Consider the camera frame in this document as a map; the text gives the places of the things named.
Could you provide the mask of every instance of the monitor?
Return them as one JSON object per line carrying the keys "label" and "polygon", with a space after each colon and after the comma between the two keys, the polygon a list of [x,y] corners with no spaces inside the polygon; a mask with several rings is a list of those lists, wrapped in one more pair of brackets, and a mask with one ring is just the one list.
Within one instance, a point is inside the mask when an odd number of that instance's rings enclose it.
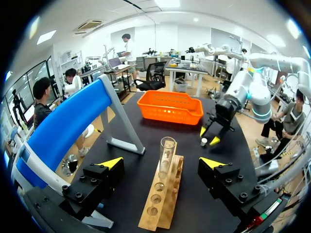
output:
{"label": "monitor", "polygon": [[109,59],[108,62],[111,65],[111,67],[117,67],[118,65],[122,64],[119,57]]}
{"label": "monitor", "polygon": [[24,117],[27,121],[27,123],[33,118],[35,113],[35,107],[33,105],[31,105],[27,111],[24,113]]}

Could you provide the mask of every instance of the person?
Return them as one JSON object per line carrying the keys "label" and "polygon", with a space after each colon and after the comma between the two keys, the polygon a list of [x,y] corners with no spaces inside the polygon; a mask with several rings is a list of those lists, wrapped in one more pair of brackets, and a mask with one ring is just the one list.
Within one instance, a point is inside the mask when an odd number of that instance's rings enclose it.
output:
{"label": "person", "polygon": [[[33,87],[33,94],[37,102],[35,104],[35,113],[34,113],[34,127],[35,129],[43,122],[43,120],[52,112],[48,107],[47,102],[50,96],[50,85],[51,81],[49,78],[44,77],[35,82]],[[75,141],[75,144],[78,147],[80,157],[84,157],[89,148],[83,146],[83,137],[80,135]]]}
{"label": "person", "polygon": [[61,102],[64,102],[67,98],[69,98],[69,94],[65,92],[65,86],[72,84],[73,78],[74,76],[76,76],[76,74],[77,74],[77,71],[74,68],[70,68],[66,70],[65,72],[66,79],[65,79],[65,83],[62,88],[62,101]]}
{"label": "person", "polygon": [[[122,39],[126,44],[125,44],[125,52],[123,52],[121,54],[121,56],[125,56],[125,60],[127,61],[128,65],[136,64],[136,56],[134,53],[134,46],[135,45],[134,45],[134,42],[131,40],[131,35],[130,34],[124,34],[122,36]],[[137,78],[135,67],[128,69],[128,73],[133,75],[134,80]],[[134,81],[130,82],[130,86],[134,86]]]}
{"label": "person", "polygon": [[[277,114],[273,114],[271,119],[264,124],[261,136],[263,139],[256,139],[257,144],[266,147],[269,145],[268,137],[270,129],[276,132],[277,138],[280,140],[280,144],[274,152],[274,156],[277,156],[286,147],[287,143],[294,137],[297,130],[303,124],[306,115],[302,112],[304,104],[303,94],[297,90],[296,102],[291,102],[287,105],[286,109]],[[302,127],[298,134],[294,138],[296,140],[301,135]]]}
{"label": "person", "polygon": [[232,59],[232,57],[228,56],[228,61],[226,63],[226,72],[228,73],[228,80],[231,80],[232,73],[234,71],[235,67],[235,58]]}
{"label": "person", "polygon": [[243,70],[243,69],[247,69],[247,68],[248,68],[248,58],[247,58],[247,55],[246,55],[247,50],[246,50],[246,49],[242,49],[242,53],[243,53],[243,55],[244,55],[245,60],[244,60],[244,63],[243,63],[243,65],[242,65],[242,67],[241,67],[240,70]]}

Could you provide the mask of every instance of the laptop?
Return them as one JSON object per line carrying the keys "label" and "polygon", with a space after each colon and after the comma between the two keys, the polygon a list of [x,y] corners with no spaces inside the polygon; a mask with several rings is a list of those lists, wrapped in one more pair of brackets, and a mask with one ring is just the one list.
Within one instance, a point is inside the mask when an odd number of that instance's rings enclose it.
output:
{"label": "laptop", "polygon": [[113,69],[115,69],[116,67],[118,67],[119,69],[124,69],[130,66],[130,65],[123,65],[119,57],[109,59],[108,62]]}

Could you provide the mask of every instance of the ceiling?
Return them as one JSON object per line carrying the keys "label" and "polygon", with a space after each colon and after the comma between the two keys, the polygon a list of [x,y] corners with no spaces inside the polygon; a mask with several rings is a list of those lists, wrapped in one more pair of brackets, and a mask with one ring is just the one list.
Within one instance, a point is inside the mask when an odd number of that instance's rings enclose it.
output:
{"label": "ceiling", "polygon": [[[285,27],[289,17],[264,0],[180,0],[179,8],[161,9],[153,0],[131,0],[131,2],[141,9],[123,0],[56,1],[39,15],[38,29],[32,39],[29,39],[29,34],[26,31],[16,58],[12,62],[11,71],[19,72],[27,66],[30,60],[33,61],[46,52],[52,44],[72,38],[73,30],[89,19],[101,19],[104,20],[104,24],[112,24],[130,16],[143,16],[146,13],[157,23],[193,24],[193,16],[197,16],[200,18],[197,24],[202,26],[212,24],[223,31],[241,27],[265,43],[267,43],[267,35],[276,34],[286,44],[286,47],[278,48],[281,53],[307,59],[301,46],[301,43],[306,45],[305,38],[301,35],[297,40],[294,40]],[[190,14],[185,17],[180,12],[190,12]],[[41,34],[53,30],[57,31],[52,39],[39,45],[36,44]]]}

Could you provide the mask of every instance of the shoe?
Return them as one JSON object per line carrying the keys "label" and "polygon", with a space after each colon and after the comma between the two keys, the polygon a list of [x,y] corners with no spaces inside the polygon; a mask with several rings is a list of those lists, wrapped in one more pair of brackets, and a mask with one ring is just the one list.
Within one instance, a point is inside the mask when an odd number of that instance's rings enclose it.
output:
{"label": "shoe", "polygon": [[81,150],[79,150],[80,158],[83,158],[88,153],[88,151],[89,151],[88,147],[87,148],[83,147]]}
{"label": "shoe", "polygon": [[255,141],[256,141],[256,143],[257,143],[258,145],[261,145],[261,146],[263,146],[263,147],[265,147],[265,148],[266,148],[266,146],[269,146],[268,139],[263,139],[263,140],[256,139]]}
{"label": "shoe", "polygon": [[86,128],[86,129],[83,131],[82,137],[85,138],[87,134],[88,134],[88,128]]}

